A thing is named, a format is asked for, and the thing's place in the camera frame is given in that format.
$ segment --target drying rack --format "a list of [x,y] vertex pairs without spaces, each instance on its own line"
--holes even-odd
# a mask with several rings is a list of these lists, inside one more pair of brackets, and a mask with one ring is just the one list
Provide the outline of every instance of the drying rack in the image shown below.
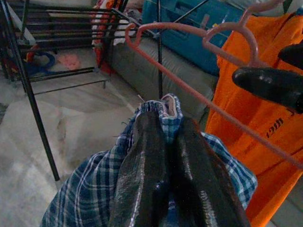
[[[127,4],[127,0],[115,0],[111,9],[91,9],[84,7],[56,7],[56,6],[40,6],[31,5],[29,0],[25,0],[24,4],[16,4],[12,2],[11,6],[6,0],[0,0],[0,63],[4,76],[10,81],[21,80],[24,91],[30,101],[31,108],[34,113],[39,133],[46,151],[46,155],[56,182],[60,180],[58,170],[53,159],[52,151],[47,139],[45,128],[41,119],[41,115],[36,103],[35,95],[43,94],[72,87],[80,87],[93,83],[103,83],[103,88],[109,78],[104,78],[90,83],[79,84],[59,89],[48,90],[34,94],[32,82],[44,81],[49,79],[64,78],[84,73],[100,73],[100,67],[106,58],[106,54],[110,49],[111,43],[116,38],[124,38],[124,36],[116,36],[116,31],[125,31],[118,29],[121,19],[134,22],[138,26],[139,23],[132,18],[127,17],[122,12]],[[45,20],[45,14],[52,14]],[[106,16],[104,20],[95,20],[91,16]],[[105,29],[92,30],[92,25],[103,25]],[[62,26],[83,26],[81,29],[66,28]],[[145,33],[147,36],[155,36],[152,31]],[[92,40],[103,40],[102,45],[93,45]],[[74,42],[73,45],[67,45],[68,42]],[[33,75],[29,76],[23,61],[23,56],[27,53],[53,51],[57,53],[59,50],[70,50],[79,48],[103,48],[102,59],[98,67],[86,67],[77,70],[66,70],[52,72],[50,75]],[[4,59],[9,59],[9,52],[13,55],[14,63],[18,68],[18,74],[14,75],[9,65],[6,66]]]
[[[257,41],[253,35],[253,33],[246,27],[246,23],[249,19],[249,16],[252,13],[258,13],[262,11],[267,11],[269,9],[273,9],[276,7],[279,3],[282,3],[284,0],[270,0],[266,3],[257,3],[252,6],[250,6],[244,13],[242,18],[238,23],[234,22],[225,22],[222,23],[210,30],[204,30],[202,28],[197,28],[189,25],[184,25],[180,23],[150,23],[146,25],[142,25],[139,27],[136,39],[134,42],[131,41],[131,38],[129,36],[130,29],[134,28],[134,24],[131,24],[128,26],[125,32],[125,39],[127,44],[136,52],[138,52],[142,57],[147,59],[151,64],[155,65],[160,71],[166,74],[166,76],[171,79],[176,85],[178,85],[180,88],[182,88],[185,92],[189,93],[190,95],[197,98],[201,103],[206,104],[208,107],[216,111],[218,114],[220,114],[222,117],[224,117],[226,120],[237,126],[238,128],[242,129],[245,133],[250,135],[252,138],[269,148],[271,151],[276,153],[277,155],[281,156],[286,161],[292,163],[299,169],[303,169],[303,163],[300,163],[298,160],[294,159],[291,155],[287,154],[285,151],[283,151],[281,148],[277,147],[276,145],[271,144],[268,140],[264,139],[260,135],[258,135],[256,132],[254,132],[252,129],[250,129],[248,126],[242,124],[238,119],[232,117],[230,114],[222,110],[220,107],[215,105],[212,101],[209,101],[206,97],[204,97],[202,94],[194,90],[190,85],[188,85],[186,82],[178,78],[175,74],[173,74],[171,71],[169,71],[167,68],[165,68],[162,64],[155,61],[151,56],[146,54],[144,51],[142,51],[139,48],[139,44],[141,41],[142,33],[145,30],[148,29],[158,29],[158,30],[166,30],[166,29],[172,29],[172,30],[178,30],[182,32],[187,32],[191,34],[195,34],[197,36],[200,36],[203,38],[203,47],[208,49],[209,51],[215,53],[216,55],[219,55],[229,62],[239,66],[239,67],[269,67],[265,62],[261,61],[258,58],[258,44]],[[210,43],[211,38],[216,35],[219,32],[222,31],[236,31],[240,34],[242,34],[246,41],[248,42],[250,46],[250,61],[248,63],[245,63],[241,61],[240,59],[232,56],[231,54],[223,51],[221,48],[213,45]]]

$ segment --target black metal rack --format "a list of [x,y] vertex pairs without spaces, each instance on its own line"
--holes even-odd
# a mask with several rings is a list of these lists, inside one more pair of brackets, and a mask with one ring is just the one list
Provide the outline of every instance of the black metal rack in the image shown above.
[[[208,2],[204,0],[196,7],[192,8],[189,12],[179,17],[174,22],[179,22],[190,13],[194,12],[197,8]],[[4,76],[11,81],[21,80],[24,91],[27,93],[30,101],[34,117],[39,129],[39,133],[46,151],[48,161],[51,166],[51,170],[55,181],[59,181],[60,177],[53,159],[53,155],[49,146],[49,142],[45,133],[45,129],[41,120],[40,112],[37,107],[35,95],[58,91],[62,89],[68,89],[72,87],[79,87],[93,83],[103,82],[104,87],[107,79],[94,81],[85,84],[74,85],[70,87],[64,87],[60,89],[54,89],[34,94],[31,82],[38,82],[42,80],[63,78],[68,76],[79,75],[83,73],[96,72],[104,62],[108,51],[111,47],[111,43],[115,38],[123,38],[124,36],[115,36],[116,31],[124,31],[125,29],[118,29],[120,19],[126,19],[129,22],[135,23],[140,26],[136,20],[127,17],[122,12],[124,11],[127,0],[122,0],[118,4],[118,0],[115,0],[112,9],[91,9],[84,7],[49,7],[31,5],[29,0],[24,0],[24,4],[16,4],[13,2],[11,5],[14,7],[15,13],[22,18],[22,27],[19,31],[16,31],[13,25],[13,21],[9,12],[7,0],[0,0],[0,64],[2,66]],[[90,16],[92,15],[107,15],[107,22],[92,22]],[[161,22],[161,0],[157,0],[157,21]],[[93,30],[92,25],[104,25],[105,29]],[[33,44],[29,43],[25,39],[25,30],[28,29],[33,35],[35,44],[39,44],[38,48],[31,49]],[[158,42],[158,62],[162,63],[162,43],[161,32],[147,31],[146,36],[152,37]],[[93,45],[91,43],[94,39],[102,39],[103,45]],[[46,52],[54,51],[57,53],[59,50],[79,49],[79,48],[102,48],[102,58],[96,67],[86,67],[78,70],[67,70],[52,73],[51,75],[34,75],[29,77],[24,66],[22,56],[28,52]],[[19,75],[15,76],[10,66],[5,65],[3,59],[8,58],[8,50],[13,54],[15,63],[18,67]],[[159,98],[162,98],[162,72],[159,71],[158,76],[159,84]]]

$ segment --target blue plastic box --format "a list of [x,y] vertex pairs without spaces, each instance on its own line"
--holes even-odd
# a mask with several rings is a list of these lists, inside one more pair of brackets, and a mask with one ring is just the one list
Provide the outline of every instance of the blue plastic box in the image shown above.
[[[201,0],[161,0],[162,22],[173,22]],[[200,8],[189,14],[180,23],[202,27],[205,30],[222,22],[237,22],[243,11],[218,0],[209,0]],[[156,0],[145,0],[143,6],[143,23],[152,23],[157,20]],[[222,47],[231,31],[217,34],[211,43]],[[207,73],[218,75],[217,57],[202,47],[202,38],[180,31],[166,30],[162,33],[162,43],[176,53],[182,55]]]

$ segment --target pink cloth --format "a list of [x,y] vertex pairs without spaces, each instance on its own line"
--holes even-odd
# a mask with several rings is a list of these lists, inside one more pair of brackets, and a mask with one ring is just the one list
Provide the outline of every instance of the pink cloth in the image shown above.
[[80,61],[75,54],[64,54],[58,57],[58,61],[65,65],[69,70],[76,70],[80,68]]

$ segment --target orange t-shirt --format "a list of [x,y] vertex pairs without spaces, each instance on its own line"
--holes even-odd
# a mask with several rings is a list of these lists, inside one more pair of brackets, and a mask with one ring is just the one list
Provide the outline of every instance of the orange t-shirt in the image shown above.
[[[303,75],[303,70],[278,59],[282,48],[303,40],[303,16],[251,16],[247,27],[258,42],[262,61],[273,68]],[[250,48],[239,33],[233,32],[223,49],[245,62],[249,61]],[[227,60],[218,57],[218,66],[220,77],[214,103],[303,162],[303,114],[292,113],[281,105],[262,100],[237,87],[232,81],[232,74],[238,67]],[[253,227],[265,226],[301,176],[302,170],[282,160],[214,111],[209,114],[205,131],[221,138],[230,153],[256,174],[258,188],[247,208],[247,215]]]

